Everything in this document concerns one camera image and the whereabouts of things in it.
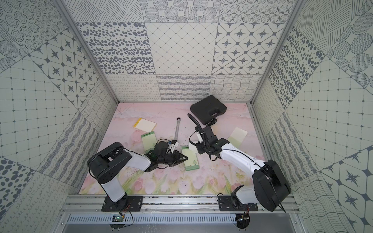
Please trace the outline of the green memo pad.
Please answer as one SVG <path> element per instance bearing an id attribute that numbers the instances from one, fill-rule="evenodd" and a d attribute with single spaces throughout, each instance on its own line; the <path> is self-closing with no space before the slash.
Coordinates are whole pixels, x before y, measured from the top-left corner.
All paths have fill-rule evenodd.
<path id="1" fill-rule="evenodd" d="M 148 153 L 149 151 L 153 150 L 157 143 L 157 139 L 154 132 L 143 134 L 141 136 L 141 139 L 145 153 Z"/>
<path id="2" fill-rule="evenodd" d="M 185 170 L 192 171 L 200 168 L 197 155 L 194 151 L 190 150 L 188 146 L 181 147 L 182 154 L 188 158 L 184 162 Z"/>

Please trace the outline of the torn green memo page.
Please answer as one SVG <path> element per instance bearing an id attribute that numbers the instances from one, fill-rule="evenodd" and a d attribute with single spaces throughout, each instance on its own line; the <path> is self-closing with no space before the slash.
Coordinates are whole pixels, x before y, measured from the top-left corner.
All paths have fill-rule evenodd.
<path id="1" fill-rule="evenodd" d="M 247 131 L 236 127 L 235 130 L 230 135 L 230 137 L 228 138 L 228 141 L 236 148 L 239 148 L 242 142 L 244 141 L 245 137 L 247 136 L 247 134 L 248 134 Z"/>

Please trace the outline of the yellow-top memo pad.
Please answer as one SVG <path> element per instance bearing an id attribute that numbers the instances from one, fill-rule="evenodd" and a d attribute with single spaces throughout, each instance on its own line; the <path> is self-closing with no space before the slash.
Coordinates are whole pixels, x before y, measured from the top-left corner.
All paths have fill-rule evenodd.
<path id="1" fill-rule="evenodd" d="M 150 133 L 156 127 L 156 123 L 151 122 L 149 120 L 146 120 L 144 118 L 139 118 L 138 121 L 134 124 L 133 127 L 137 130 L 141 130 L 141 131 Z"/>

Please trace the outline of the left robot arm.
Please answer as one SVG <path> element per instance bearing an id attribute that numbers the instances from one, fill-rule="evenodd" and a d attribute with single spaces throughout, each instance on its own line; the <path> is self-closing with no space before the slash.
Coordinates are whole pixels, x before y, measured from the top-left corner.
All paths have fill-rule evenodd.
<path id="1" fill-rule="evenodd" d="M 124 167 L 151 172 L 164 164 L 174 167 L 188 160 L 188 157 L 175 149 L 172 143 L 161 141 L 145 154 L 139 154 L 126 149 L 121 143 L 115 142 L 107 148 L 91 156 L 87 161 L 90 175 L 104 189 L 107 197 L 118 203 L 126 195 L 117 178 Z"/>

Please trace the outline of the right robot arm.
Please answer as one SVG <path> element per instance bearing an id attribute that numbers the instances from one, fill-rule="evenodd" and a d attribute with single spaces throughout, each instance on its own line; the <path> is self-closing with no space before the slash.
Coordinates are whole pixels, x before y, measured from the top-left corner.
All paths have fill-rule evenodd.
<path id="1" fill-rule="evenodd" d="M 258 203 L 271 212 L 282 206 L 291 189 L 274 160 L 263 161 L 244 153 L 227 139 L 218 139 L 210 126 L 197 126 L 195 131 L 199 142 L 194 145 L 199 154 L 207 153 L 227 161 L 252 177 L 252 186 L 242 185 L 231 193 L 233 203 Z"/>

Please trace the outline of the black plastic tool case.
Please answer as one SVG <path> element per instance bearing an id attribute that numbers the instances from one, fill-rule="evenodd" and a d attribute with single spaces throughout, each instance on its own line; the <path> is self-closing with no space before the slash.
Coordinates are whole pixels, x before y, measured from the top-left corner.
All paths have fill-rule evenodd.
<path id="1" fill-rule="evenodd" d="M 210 123 L 217 116 L 224 114 L 226 110 L 227 107 L 213 95 L 204 98 L 190 107 L 190 111 L 204 125 Z"/>

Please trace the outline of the silver ratchet wrench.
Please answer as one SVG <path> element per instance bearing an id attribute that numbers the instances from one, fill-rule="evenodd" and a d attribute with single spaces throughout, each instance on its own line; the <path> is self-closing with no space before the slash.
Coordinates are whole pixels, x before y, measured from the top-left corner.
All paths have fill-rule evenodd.
<path id="1" fill-rule="evenodd" d="M 181 122 L 181 118 L 178 117 L 178 118 L 176 119 L 176 128 L 175 128 L 175 134 L 174 134 L 174 140 L 175 140 L 176 142 L 178 141 L 178 133 L 179 133 L 180 122 Z"/>

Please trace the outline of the left circuit board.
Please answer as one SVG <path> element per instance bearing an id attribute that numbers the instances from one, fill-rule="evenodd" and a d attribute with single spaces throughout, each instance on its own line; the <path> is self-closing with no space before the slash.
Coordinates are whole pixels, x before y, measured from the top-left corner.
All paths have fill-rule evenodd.
<path id="1" fill-rule="evenodd" d="M 111 219 L 111 224 L 125 224 L 125 219 L 121 215 L 113 215 Z"/>

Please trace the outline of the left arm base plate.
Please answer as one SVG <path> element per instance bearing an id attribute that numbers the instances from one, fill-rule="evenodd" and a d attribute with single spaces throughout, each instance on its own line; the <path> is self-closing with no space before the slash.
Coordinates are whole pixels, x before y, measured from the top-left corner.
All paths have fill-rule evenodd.
<path id="1" fill-rule="evenodd" d="M 102 209 L 102 212 L 140 212 L 143 202 L 143 196 L 123 196 L 116 203 L 113 202 L 109 196 L 106 196 Z"/>

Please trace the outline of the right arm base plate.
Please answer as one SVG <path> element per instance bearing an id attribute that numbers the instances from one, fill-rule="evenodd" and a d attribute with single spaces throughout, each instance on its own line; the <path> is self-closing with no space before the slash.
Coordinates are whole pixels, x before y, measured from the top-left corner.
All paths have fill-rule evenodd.
<path id="1" fill-rule="evenodd" d="M 258 211 L 256 203 L 242 204 L 237 198 L 233 196 L 217 195 L 217 202 L 221 212 L 229 211 Z"/>

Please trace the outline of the aluminium rail frame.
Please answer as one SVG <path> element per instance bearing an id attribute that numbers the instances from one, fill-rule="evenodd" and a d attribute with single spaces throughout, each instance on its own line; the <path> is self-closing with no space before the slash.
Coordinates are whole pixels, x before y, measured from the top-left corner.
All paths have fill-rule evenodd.
<path id="1" fill-rule="evenodd" d="M 61 214 L 101 214 L 106 195 L 68 195 Z M 144 195 L 139 214 L 207 214 L 220 213 L 217 196 L 204 195 Z"/>

